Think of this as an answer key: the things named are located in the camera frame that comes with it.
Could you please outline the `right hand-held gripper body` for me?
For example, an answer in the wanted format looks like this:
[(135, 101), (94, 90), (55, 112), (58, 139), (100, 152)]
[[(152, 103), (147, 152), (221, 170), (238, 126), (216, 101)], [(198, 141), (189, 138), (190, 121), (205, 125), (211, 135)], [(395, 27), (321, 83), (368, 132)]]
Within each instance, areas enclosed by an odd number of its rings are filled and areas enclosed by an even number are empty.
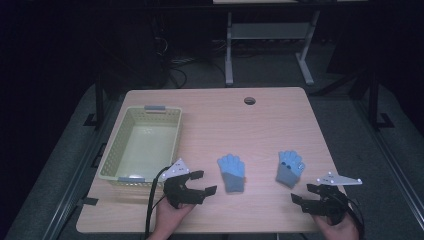
[(339, 190), (339, 186), (361, 185), (359, 178), (349, 178), (328, 172), (325, 176), (317, 179), (317, 185), (321, 185), (321, 193), (318, 200), (303, 199), (304, 213), (311, 215), (325, 216), (330, 219), (331, 225), (339, 224), (346, 213), (348, 213), (356, 223), (362, 224), (362, 218), (358, 218), (349, 206), (350, 200)]

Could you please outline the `white metal table frame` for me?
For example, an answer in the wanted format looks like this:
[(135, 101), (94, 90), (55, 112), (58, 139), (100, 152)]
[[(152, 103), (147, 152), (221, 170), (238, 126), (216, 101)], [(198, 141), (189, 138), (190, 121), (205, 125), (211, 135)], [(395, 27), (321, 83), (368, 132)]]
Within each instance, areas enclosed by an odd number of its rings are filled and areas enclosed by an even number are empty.
[(306, 62), (306, 57), (315, 33), (320, 11), (312, 14), (309, 22), (299, 23), (233, 23), (232, 13), (227, 14), (226, 53), (225, 53), (225, 85), (234, 84), (232, 64), (232, 43), (234, 40), (303, 40), (304, 45), (296, 53), (296, 61), (307, 85), (314, 80)]

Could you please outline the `plain blue knit glove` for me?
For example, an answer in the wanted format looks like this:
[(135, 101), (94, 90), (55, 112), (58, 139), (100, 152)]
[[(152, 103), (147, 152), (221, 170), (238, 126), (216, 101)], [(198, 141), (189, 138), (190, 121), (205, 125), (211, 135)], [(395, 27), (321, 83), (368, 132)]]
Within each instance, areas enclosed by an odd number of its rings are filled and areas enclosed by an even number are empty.
[(245, 184), (245, 163), (239, 156), (228, 154), (218, 161), (227, 193), (242, 193)]

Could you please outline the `person's left hand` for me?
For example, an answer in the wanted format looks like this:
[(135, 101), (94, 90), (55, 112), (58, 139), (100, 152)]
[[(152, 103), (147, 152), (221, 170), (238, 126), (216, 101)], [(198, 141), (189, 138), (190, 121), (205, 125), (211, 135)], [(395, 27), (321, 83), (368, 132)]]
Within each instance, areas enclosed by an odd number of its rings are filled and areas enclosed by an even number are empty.
[(155, 227), (147, 240), (167, 240), (194, 208), (193, 204), (183, 204), (176, 209), (167, 200), (160, 201), (156, 209)]

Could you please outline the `person's right hand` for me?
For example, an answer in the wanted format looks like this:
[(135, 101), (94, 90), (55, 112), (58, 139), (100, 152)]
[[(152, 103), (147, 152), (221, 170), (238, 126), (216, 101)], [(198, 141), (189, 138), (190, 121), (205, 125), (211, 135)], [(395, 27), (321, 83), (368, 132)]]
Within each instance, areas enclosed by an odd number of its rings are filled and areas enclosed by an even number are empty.
[(337, 225), (330, 225), (323, 217), (312, 215), (326, 240), (359, 240), (359, 231), (354, 220), (348, 214)]

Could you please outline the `blue knit glove dark dots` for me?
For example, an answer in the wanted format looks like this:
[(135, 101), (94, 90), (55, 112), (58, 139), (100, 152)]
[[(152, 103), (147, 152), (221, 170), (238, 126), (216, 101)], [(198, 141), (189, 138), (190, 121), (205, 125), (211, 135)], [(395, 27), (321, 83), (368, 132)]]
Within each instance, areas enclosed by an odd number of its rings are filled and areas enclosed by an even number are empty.
[(296, 151), (280, 151), (276, 181), (293, 188), (305, 169), (302, 157)]

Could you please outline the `black metal stand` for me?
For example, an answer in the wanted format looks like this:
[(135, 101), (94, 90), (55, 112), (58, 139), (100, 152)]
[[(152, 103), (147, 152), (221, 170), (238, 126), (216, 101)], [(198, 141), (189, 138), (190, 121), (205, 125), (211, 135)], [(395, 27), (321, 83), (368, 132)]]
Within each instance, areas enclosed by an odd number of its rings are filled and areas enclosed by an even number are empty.
[(103, 103), (103, 86), (101, 76), (95, 79), (95, 110), (94, 114), (89, 114), (84, 122), (85, 126), (94, 126), (99, 129), (104, 121), (104, 103)]
[(369, 73), (368, 121), (375, 131), (393, 128), (394, 124), (386, 113), (378, 111), (379, 81), (374, 71)]

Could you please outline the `pale yellow plastic basket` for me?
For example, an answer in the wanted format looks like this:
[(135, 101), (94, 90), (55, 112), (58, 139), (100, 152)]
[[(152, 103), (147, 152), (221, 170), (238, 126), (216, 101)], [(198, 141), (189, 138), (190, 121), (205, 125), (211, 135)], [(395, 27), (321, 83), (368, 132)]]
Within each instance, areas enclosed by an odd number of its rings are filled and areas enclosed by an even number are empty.
[(131, 106), (105, 151), (99, 178), (121, 186), (150, 186), (177, 158), (182, 110)]

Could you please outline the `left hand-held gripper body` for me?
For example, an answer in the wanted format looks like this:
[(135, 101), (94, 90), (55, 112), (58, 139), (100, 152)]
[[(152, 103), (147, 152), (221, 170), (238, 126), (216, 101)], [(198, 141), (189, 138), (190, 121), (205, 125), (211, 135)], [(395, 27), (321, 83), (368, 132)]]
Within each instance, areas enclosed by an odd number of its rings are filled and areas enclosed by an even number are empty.
[(203, 190), (190, 189), (186, 186), (191, 172), (185, 162), (179, 158), (161, 174), (164, 182), (163, 192), (168, 202), (176, 209), (181, 204), (202, 204), (204, 201)]

